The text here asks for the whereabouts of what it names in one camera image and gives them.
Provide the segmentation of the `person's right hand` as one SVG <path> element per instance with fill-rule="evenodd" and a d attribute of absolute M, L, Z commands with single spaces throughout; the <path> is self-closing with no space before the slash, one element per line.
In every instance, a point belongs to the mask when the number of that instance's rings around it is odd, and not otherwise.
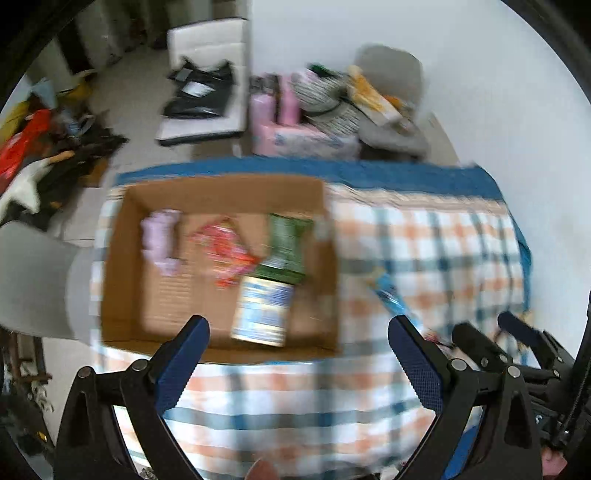
<path fill-rule="evenodd" d="M 549 447 L 542 448 L 541 460 L 544 479 L 555 479 L 568 464 L 561 452 L 554 451 Z"/>

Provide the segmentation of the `person's left hand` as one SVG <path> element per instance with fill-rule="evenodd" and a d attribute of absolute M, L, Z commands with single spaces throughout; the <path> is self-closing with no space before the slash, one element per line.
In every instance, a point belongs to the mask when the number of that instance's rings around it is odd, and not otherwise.
<path fill-rule="evenodd" d="M 280 480 L 280 474 L 273 463 L 264 458 L 259 458 L 252 464 L 249 472 L 246 473 L 245 480 Z"/>

